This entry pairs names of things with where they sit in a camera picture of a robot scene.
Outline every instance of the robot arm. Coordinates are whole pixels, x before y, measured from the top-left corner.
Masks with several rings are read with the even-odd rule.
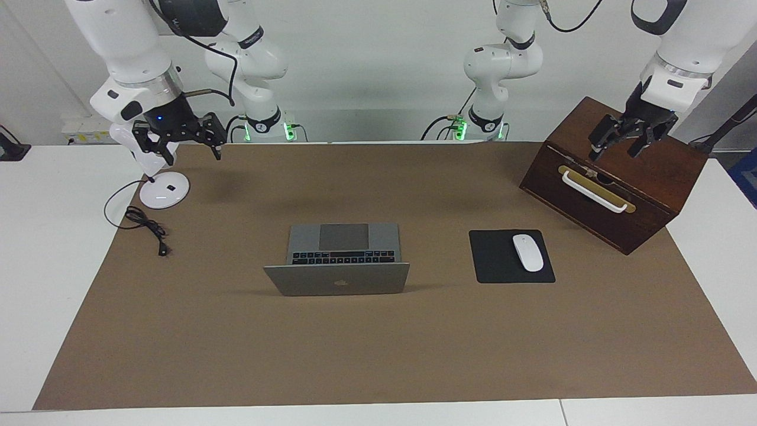
[[[241,78],[234,81],[234,88],[242,96],[248,132],[269,142],[290,140],[293,134],[266,82],[284,77],[288,63],[258,23],[249,0],[229,0],[228,8],[229,22],[223,33],[234,41],[218,42],[214,47],[237,58]],[[205,62],[213,74],[229,82],[229,61],[207,52]]]
[[[127,145],[135,157],[140,152],[138,160],[154,162],[157,154],[173,165],[177,143],[186,140],[211,147],[220,159],[219,147],[226,143],[223,125],[212,112],[200,118],[192,112],[142,2],[65,2],[87,42],[107,65],[110,76],[90,103],[117,125],[112,132],[115,140]],[[137,120],[140,115],[144,121]],[[143,168],[151,176],[154,166]]]
[[[660,36],[662,44],[641,74],[620,118],[605,116],[589,135],[590,158],[598,160],[610,146],[637,137],[628,154],[637,157],[652,142],[667,136],[696,94],[707,89],[724,56],[757,22],[753,0],[666,0],[656,21],[631,16],[641,30]]]
[[[240,78],[233,87],[242,97],[248,130],[256,139],[270,142],[293,137],[266,80],[284,77],[287,61],[255,17],[251,0],[153,0],[175,33],[187,36],[218,36],[213,48],[236,59]],[[206,52],[210,71],[231,83],[234,63],[221,55]]]
[[[497,28],[505,42],[483,45],[466,56],[465,72],[476,87],[466,113],[469,139],[497,138],[508,99],[503,80],[534,75],[544,60],[534,32],[539,0],[500,0],[498,11]]]

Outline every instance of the mouse pad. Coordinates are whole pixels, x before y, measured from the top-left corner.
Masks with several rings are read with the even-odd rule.
[[[528,272],[520,262],[512,236],[519,233],[530,235],[544,258],[544,268]],[[468,233],[473,252],[476,280],[482,284],[505,283],[554,283],[547,245],[539,230],[472,230]]]

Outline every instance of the white round base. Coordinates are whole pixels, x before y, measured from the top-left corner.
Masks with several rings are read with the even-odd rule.
[[[142,204],[160,210],[173,207],[189,193],[189,179],[181,173],[167,171],[154,177],[154,182],[142,185],[139,199]]]

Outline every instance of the computer mouse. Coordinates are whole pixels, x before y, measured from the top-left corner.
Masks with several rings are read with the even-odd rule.
[[[515,244],[518,257],[526,271],[539,272],[544,268],[544,258],[533,237],[519,233],[512,236],[512,243]]]

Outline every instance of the white table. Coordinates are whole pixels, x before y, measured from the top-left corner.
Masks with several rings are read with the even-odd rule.
[[[0,266],[0,426],[757,424],[752,395],[28,412],[115,234],[102,205],[140,176],[120,146],[37,146],[21,163],[0,164],[0,259],[6,265]],[[112,217],[123,214],[132,194],[126,190],[111,203]],[[710,160],[668,229],[755,374],[757,210]]]

